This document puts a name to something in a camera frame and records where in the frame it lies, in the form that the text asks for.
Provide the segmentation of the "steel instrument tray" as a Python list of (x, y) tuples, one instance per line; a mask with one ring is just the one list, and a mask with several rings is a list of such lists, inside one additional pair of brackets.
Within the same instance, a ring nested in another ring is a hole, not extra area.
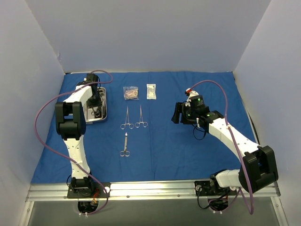
[(104, 100), (106, 103), (106, 117), (101, 119), (101, 118), (95, 118), (91, 113), (92, 109), (86, 104), (85, 107), (85, 118), (86, 118), (86, 123), (87, 124), (93, 124), (96, 122), (104, 122), (107, 120), (107, 95), (106, 95), (106, 89), (104, 87), (98, 87), (97, 88), (98, 93), (100, 95), (101, 100)]

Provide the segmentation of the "white paper packet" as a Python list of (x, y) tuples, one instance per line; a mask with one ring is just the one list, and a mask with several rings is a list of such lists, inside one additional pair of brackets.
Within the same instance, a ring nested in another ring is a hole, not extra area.
[(156, 100), (156, 84), (147, 84), (147, 99)]

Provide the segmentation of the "purple printed packet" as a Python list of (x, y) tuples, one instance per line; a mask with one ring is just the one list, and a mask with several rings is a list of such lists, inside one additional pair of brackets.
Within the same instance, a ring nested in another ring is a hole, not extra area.
[(139, 88), (135, 86), (123, 87), (123, 96), (125, 100), (139, 100)]

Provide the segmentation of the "steel hemostat forceps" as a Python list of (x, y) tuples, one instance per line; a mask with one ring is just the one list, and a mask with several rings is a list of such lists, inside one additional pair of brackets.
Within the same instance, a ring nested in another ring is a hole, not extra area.
[(129, 108), (128, 107), (127, 107), (127, 111), (126, 111), (125, 122), (120, 125), (121, 129), (125, 129), (126, 127), (129, 127), (130, 129), (133, 129), (135, 127), (134, 124), (130, 123), (130, 120), (129, 120)]
[(135, 123), (136, 128), (139, 128), (141, 126), (144, 128), (148, 127), (148, 123), (143, 120), (142, 106), (140, 106), (139, 121)]

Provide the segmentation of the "blue surgical drape cloth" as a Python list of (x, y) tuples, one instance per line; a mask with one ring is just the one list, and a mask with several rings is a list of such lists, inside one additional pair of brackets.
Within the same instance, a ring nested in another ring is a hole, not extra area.
[[(92, 175), (100, 182), (160, 181), (208, 178), (219, 170), (237, 170), (240, 162), (217, 138), (174, 124), (175, 104), (186, 100), (185, 90), (195, 86), (210, 110), (228, 116), (229, 123), (254, 140), (235, 78), (231, 72), (146, 72), (99, 74), (107, 91), (108, 117), (87, 125), (84, 150)], [(147, 84), (156, 84), (156, 100), (147, 99)], [(139, 100), (125, 100), (123, 87), (139, 88)], [(139, 121), (140, 106), (148, 127), (126, 127)], [(129, 157), (121, 157), (125, 133)]]

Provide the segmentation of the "steel surgical scissors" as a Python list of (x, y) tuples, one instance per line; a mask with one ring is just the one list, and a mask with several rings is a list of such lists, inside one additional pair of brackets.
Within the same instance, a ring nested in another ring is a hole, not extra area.
[(124, 149), (123, 149), (123, 151), (120, 152), (121, 157), (129, 157), (130, 156), (130, 152), (127, 149), (127, 140), (128, 140), (128, 134), (126, 132), (125, 133), (125, 141), (124, 141)]

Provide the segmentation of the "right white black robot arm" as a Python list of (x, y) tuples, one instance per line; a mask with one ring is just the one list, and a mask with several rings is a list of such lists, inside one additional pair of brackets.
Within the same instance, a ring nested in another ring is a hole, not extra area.
[(224, 169), (210, 176), (209, 189), (220, 194), (225, 188), (243, 188), (253, 194), (278, 181), (276, 158), (270, 146), (260, 146), (245, 137), (218, 111), (207, 106), (195, 110), (191, 103), (175, 104), (172, 122), (190, 124), (202, 128), (205, 134), (217, 138), (230, 149), (240, 161), (240, 169)]

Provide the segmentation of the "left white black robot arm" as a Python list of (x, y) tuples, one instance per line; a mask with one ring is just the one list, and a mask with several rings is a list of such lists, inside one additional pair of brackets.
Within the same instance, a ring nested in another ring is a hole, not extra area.
[(71, 163), (71, 188), (78, 190), (83, 197), (94, 194), (95, 185), (84, 150), (86, 118), (84, 106), (91, 100), (100, 103), (97, 94), (98, 80), (85, 80), (76, 86), (76, 90), (64, 101), (55, 105), (56, 131), (64, 141)]

